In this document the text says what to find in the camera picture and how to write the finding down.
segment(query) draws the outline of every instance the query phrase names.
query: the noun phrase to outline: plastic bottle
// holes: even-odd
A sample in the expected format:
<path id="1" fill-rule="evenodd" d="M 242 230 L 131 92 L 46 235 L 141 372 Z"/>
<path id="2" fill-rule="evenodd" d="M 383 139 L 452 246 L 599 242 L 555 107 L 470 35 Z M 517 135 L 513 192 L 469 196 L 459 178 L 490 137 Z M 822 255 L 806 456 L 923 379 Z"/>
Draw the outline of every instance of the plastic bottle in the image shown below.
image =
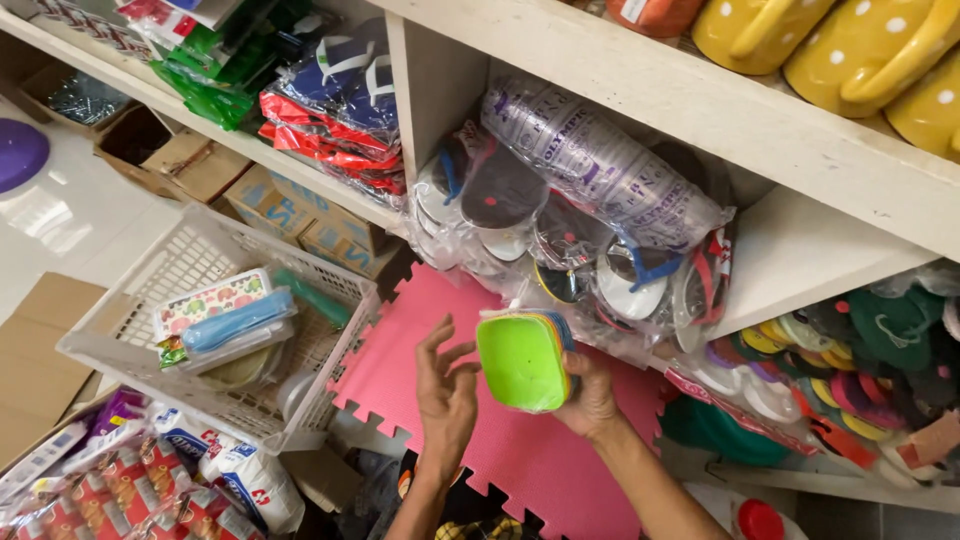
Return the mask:
<path id="1" fill-rule="evenodd" d="M 807 540 L 790 518 L 759 499 L 702 483 L 684 482 L 684 489 L 734 540 Z"/>

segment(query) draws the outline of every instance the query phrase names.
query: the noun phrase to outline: yellow polka dot mug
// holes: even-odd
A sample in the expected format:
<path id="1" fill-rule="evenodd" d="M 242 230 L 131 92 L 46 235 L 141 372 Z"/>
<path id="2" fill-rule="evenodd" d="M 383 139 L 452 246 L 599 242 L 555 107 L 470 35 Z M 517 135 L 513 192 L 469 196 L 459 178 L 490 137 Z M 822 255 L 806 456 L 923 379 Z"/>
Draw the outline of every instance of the yellow polka dot mug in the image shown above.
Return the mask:
<path id="1" fill-rule="evenodd" d="M 845 0 L 797 48 L 783 75 L 813 105 L 865 118 L 958 40 L 958 0 Z"/>
<path id="2" fill-rule="evenodd" d="M 834 0 L 708 0 L 690 36 L 707 58 L 744 75 L 777 70 Z"/>
<path id="3" fill-rule="evenodd" d="M 960 48 L 883 112 L 910 144 L 960 163 Z"/>

